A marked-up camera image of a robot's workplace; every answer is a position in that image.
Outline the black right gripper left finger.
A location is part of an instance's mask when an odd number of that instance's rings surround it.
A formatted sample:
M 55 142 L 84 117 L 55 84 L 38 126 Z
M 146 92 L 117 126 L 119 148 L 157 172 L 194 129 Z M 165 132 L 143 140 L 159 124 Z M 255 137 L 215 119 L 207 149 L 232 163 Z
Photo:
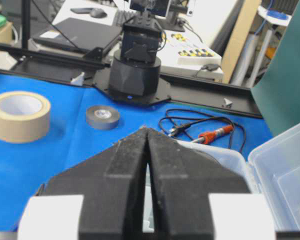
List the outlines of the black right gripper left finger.
M 122 240 L 141 231 L 147 129 L 52 177 L 31 197 L 20 240 Z

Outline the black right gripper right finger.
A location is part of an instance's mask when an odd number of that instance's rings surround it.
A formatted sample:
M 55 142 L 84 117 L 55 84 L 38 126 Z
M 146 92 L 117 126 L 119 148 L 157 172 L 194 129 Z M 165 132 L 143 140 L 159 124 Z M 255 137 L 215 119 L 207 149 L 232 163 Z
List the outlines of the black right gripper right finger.
M 170 240 L 273 240 L 265 198 L 210 155 L 149 129 L 156 225 Z

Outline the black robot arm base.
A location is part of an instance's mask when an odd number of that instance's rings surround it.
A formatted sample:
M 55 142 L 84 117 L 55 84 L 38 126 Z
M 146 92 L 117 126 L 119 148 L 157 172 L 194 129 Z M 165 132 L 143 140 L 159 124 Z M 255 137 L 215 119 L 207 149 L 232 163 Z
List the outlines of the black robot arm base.
M 166 41 L 155 17 L 166 17 L 170 5 L 169 0 L 130 2 L 130 9 L 137 14 L 122 25 L 122 45 L 114 53 L 107 88 L 112 97 L 143 102 L 157 94 L 161 70 L 157 53 Z

